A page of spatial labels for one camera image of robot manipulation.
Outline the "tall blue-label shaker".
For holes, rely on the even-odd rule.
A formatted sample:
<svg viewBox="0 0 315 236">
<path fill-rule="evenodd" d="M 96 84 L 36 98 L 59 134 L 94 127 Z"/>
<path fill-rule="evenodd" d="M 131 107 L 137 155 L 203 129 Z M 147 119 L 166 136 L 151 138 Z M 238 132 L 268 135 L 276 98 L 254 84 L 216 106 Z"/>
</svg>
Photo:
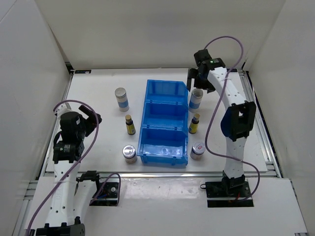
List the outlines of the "tall blue-label shaker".
<svg viewBox="0 0 315 236">
<path fill-rule="evenodd" d="M 189 101 L 189 111 L 191 113 L 197 112 L 200 106 L 202 97 L 203 97 L 203 90 L 199 88 L 195 88 L 191 91 L 190 101 Z"/>
<path fill-rule="evenodd" d="M 118 102 L 119 110 L 121 112 L 127 112 L 129 110 L 129 103 L 126 90 L 124 88 L 115 89 L 115 97 Z"/>
</svg>

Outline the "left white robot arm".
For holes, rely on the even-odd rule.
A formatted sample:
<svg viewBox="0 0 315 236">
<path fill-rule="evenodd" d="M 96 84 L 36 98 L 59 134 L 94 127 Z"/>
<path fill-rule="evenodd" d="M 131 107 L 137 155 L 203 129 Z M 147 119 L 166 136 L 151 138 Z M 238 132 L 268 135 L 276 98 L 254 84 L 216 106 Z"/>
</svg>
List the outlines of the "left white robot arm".
<svg viewBox="0 0 315 236">
<path fill-rule="evenodd" d="M 60 121 L 60 131 L 53 141 L 54 187 L 46 197 L 51 205 L 44 227 L 37 236 L 83 236 L 83 223 L 92 197 L 103 192 L 96 171 L 78 177 L 84 150 L 84 139 L 98 132 L 102 119 L 90 106 L 81 103 L 79 112 L 72 111 L 64 102 L 54 108 Z"/>
</svg>

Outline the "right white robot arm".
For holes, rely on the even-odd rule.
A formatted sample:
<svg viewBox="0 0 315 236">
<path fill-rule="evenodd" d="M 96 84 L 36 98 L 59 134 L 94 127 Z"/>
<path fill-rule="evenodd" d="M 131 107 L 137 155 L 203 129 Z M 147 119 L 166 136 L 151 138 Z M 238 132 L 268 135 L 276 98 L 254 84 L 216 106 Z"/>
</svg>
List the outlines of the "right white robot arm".
<svg viewBox="0 0 315 236">
<path fill-rule="evenodd" d="M 253 129 L 256 104 L 248 102 L 237 90 L 229 78 L 229 70 L 221 58 L 214 59 L 204 51 L 194 54 L 196 68 L 188 71 L 187 88 L 194 86 L 207 92 L 216 91 L 219 103 L 225 107 L 225 114 L 220 122 L 226 138 L 226 158 L 223 170 L 221 191 L 226 196 L 233 196 L 245 184 L 243 165 L 244 148 Z"/>
</svg>

